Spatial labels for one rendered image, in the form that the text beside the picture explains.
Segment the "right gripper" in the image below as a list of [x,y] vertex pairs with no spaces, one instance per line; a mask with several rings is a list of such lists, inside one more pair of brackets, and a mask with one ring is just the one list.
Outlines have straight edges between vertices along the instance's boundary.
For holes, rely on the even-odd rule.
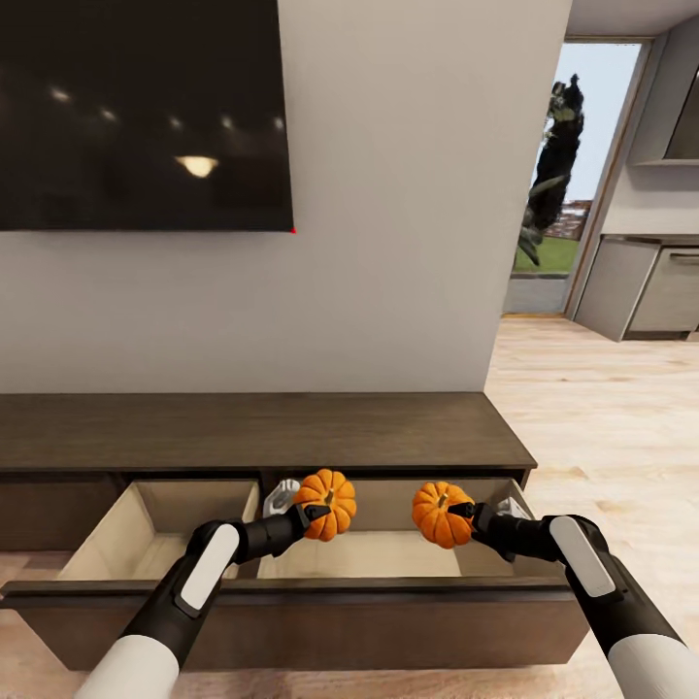
[[517,540],[520,517],[499,516],[485,502],[456,504],[449,506],[448,512],[471,519],[475,528],[471,539],[496,549],[504,560],[514,562],[516,554],[525,556]]

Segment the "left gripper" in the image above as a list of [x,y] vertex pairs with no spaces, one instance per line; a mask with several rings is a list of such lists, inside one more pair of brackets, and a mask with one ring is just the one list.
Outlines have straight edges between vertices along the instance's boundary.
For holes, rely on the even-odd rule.
[[267,533],[267,546],[262,555],[280,556],[310,529],[313,520],[329,512],[330,506],[310,504],[304,508],[302,504],[295,503],[283,514],[262,518],[260,521]]

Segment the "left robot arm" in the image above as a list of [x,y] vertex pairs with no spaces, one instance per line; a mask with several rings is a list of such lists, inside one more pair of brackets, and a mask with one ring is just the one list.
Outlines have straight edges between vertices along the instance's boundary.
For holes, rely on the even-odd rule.
[[280,556],[330,506],[295,503],[296,479],[286,479],[263,500],[263,518],[212,520],[194,530],[185,556],[135,614],[71,699],[168,699],[180,670],[220,591],[222,574],[261,555]]

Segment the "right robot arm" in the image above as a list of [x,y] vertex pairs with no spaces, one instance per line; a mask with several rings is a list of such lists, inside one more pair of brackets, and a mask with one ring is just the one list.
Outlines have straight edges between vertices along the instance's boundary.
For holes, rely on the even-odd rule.
[[498,551],[566,564],[565,575],[624,699],[699,699],[699,659],[653,605],[598,527],[576,516],[529,519],[513,499],[449,506],[472,520],[471,539]]

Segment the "pumpkin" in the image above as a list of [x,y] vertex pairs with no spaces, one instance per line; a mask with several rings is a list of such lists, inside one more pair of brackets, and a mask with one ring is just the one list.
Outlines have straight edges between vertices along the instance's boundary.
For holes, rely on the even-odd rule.
[[320,470],[300,482],[300,489],[293,496],[295,503],[302,504],[304,508],[310,504],[331,508],[326,516],[313,520],[310,529],[303,536],[328,543],[335,535],[347,531],[350,520],[356,515],[356,503],[354,486],[346,480],[344,474]]
[[447,483],[425,483],[413,498],[412,519],[424,539],[442,549],[467,545],[475,531],[472,520],[448,512],[449,506],[473,502],[459,486]]

